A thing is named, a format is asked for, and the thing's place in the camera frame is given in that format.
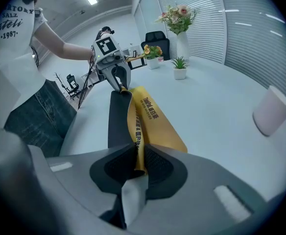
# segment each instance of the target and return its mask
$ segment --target white pot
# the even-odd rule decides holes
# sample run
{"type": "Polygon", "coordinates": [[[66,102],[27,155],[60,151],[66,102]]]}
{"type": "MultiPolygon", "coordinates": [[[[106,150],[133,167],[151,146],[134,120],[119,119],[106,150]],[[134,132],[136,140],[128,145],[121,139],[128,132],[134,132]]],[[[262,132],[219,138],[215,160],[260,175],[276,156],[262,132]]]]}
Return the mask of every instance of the white pot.
{"type": "Polygon", "coordinates": [[[187,75],[187,69],[176,69],[173,68],[173,75],[174,75],[174,79],[185,79],[186,75],[187,75]]]}
{"type": "Polygon", "coordinates": [[[189,41],[185,31],[177,36],[177,56],[189,60],[189,41]]]}
{"type": "Polygon", "coordinates": [[[153,70],[159,67],[158,57],[146,60],[148,67],[153,70]]]}

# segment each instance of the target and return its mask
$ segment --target window blinds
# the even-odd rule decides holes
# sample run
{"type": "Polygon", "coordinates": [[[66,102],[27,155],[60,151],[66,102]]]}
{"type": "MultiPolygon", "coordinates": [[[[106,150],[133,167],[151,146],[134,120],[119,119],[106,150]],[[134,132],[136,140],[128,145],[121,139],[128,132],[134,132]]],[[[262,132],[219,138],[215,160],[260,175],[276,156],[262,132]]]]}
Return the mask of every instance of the window blinds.
{"type": "MultiPolygon", "coordinates": [[[[227,28],[223,13],[222,0],[159,0],[162,11],[167,6],[185,4],[199,9],[195,23],[187,31],[190,55],[207,58],[219,63],[224,62],[227,28]]],[[[170,40],[171,58],[177,56],[177,36],[167,28],[167,37],[170,40]]]]}
{"type": "Polygon", "coordinates": [[[225,65],[286,95],[286,21],[271,0],[223,0],[225,65]]]}

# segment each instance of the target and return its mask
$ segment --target yellow towel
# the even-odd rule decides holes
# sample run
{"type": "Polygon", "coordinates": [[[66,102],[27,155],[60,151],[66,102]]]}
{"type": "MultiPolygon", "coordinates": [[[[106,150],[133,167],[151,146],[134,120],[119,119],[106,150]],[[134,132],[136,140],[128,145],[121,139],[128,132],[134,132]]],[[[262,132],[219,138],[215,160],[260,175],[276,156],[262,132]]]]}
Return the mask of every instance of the yellow towel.
{"type": "Polygon", "coordinates": [[[133,142],[137,143],[138,159],[135,170],[143,170],[144,144],[158,144],[182,152],[188,152],[175,129],[172,127],[162,110],[143,86],[127,91],[132,93],[128,109],[128,128],[133,142]]]}

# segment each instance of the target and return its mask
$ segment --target potted plant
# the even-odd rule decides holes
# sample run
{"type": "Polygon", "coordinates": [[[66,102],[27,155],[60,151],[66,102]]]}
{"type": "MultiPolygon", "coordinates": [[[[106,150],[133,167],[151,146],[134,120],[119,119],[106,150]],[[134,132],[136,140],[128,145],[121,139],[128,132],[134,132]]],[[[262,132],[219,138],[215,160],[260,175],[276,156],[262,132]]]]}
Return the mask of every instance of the potted plant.
{"type": "Polygon", "coordinates": [[[172,62],[174,79],[185,79],[187,75],[187,61],[183,57],[177,57],[172,62]]]}
{"type": "Polygon", "coordinates": [[[165,22],[173,33],[177,35],[177,55],[189,59],[189,42],[186,31],[195,21],[198,13],[197,9],[191,9],[186,5],[177,5],[176,7],[167,7],[156,22],[165,22]]]}
{"type": "Polygon", "coordinates": [[[163,54],[162,49],[159,46],[145,45],[144,54],[147,65],[151,70],[159,67],[158,57],[163,54]]]}

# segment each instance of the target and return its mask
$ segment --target white t-shirt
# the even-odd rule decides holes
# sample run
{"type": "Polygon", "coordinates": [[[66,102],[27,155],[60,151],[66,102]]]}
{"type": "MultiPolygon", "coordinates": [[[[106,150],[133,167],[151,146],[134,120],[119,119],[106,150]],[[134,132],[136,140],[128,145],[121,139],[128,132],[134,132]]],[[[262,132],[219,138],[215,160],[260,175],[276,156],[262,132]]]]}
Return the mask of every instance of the white t-shirt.
{"type": "Polygon", "coordinates": [[[32,35],[46,21],[42,12],[35,17],[34,2],[25,4],[22,0],[11,0],[0,16],[0,70],[21,95],[13,110],[45,83],[30,44],[32,35]]]}
{"type": "Polygon", "coordinates": [[[111,34],[110,33],[103,33],[100,38],[105,38],[105,37],[109,37],[111,34]]]}

